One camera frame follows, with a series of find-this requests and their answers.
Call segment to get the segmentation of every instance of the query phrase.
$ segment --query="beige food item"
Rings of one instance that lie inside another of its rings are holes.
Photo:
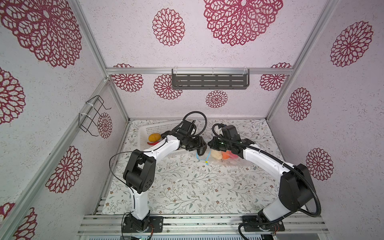
[[[211,149],[211,156],[214,157],[217,160],[221,160],[223,158],[223,155],[221,154],[221,151],[216,151]]]

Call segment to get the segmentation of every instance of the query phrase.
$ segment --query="cable tie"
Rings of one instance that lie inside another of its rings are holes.
[[[88,114],[86,114],[86,113],[80,113],[80,114],[82,114],[82,115],[87,115],[89,118],[91,118],[91,116],[88,115]]]

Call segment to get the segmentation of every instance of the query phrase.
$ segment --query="wall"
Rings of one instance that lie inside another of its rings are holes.
[[[285,160],[311,171],[335,240],[383,235],[383,10],[341,1],[269,122]]]
[[[81,0],[80,4],[110,67],[242,68],[290,67],[325,0],[260,1],[259,6],[249,0],[229,2]],[[275,77],[260,81],[260,75],[252,75],[246,91],[221,91],[217,97],[217,92],[209,95],[208,90],[173,91],[170,76],[156,80],[159,75],[131,74],[114,80],[133,118],[181,118],[197,109],[212,118],[263,118],[285,79],[279,76],[276,86],[268,86]],[[212,98],[218,104],[212,105]]]
[[[27,5],[0,0],[0,17],[1,223],[103,76],[66,1],[51,6],[49,2]],[[79,134],[73,144],[84,162],[80,170],[78,163],[71,166],[70,190],[64,194],[47,191],[50,196],[42,193],[32,204],[42,234],[39,239],[48,239],[45,234],[52,230],[72,233],[79,224],[66,225],[72,214],[76,213],[74,220],[93,212],[108,169],[105,159],[115,151],[124,127],[108,94],[105,98],[113,107],[108,110],[113,121],[110,138],[88,140],[88,135]],[[103,152],[94,152],[95,148]],[[34,231],[35,215],[25,220]],[[60,228],[51,228],[52,224]],[[17,232],[16,239],[22,235],[31,239],[34,232]]]
[[[199,110],[209,118],[263,118],[278,92],[260,87],[261,75],[250,75],[251,84],[246,90],[173,90],[166,89],[170,75],[142,76],[144,84],[136,92],[118,88],[131,118],[183,118]]]
[[[90,132],[98,136],[83,131],[77,134],[67,157],[63,157],[31,205],[37,215],[37,226],[27,222],[34,235],[32,240],[74,239],[84,215],[93,214],[98,206],[109,172],[109,158],[115,154],[125,126],[109,89],[101,96],[105,107],[111,109],[101,108],[102,117],[97,115],[95,118],[96,123],[101,120],[105,123],[101,124],[100,131],[91,125]],[[94,110],[90,113],[91,116],[95,114]]]

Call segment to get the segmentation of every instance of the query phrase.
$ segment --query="red chili pepper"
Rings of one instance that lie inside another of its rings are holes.
[[[158,143],[159,143],[159,141],[157,141],[157,142],[147,142],[148,145],[152,145],[152,146],[153,146],[153,145],[156,145],[156,144],[158,144]]]

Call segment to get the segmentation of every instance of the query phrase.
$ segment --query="metal rail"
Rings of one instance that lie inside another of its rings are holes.
[[[157,235],[238,234],[241,217],[248,214],[165,214],[163,232]],[[78,230],[82,235],[121,235],[122,215],[86,215]],[[321,217],[309,217],[301,212],[283,220],[285,233],[329,233]]]
[[[112,68],[108,74],[245,74],[246,68]],[[291,74],[292,68],[249,68],[250,74]]]

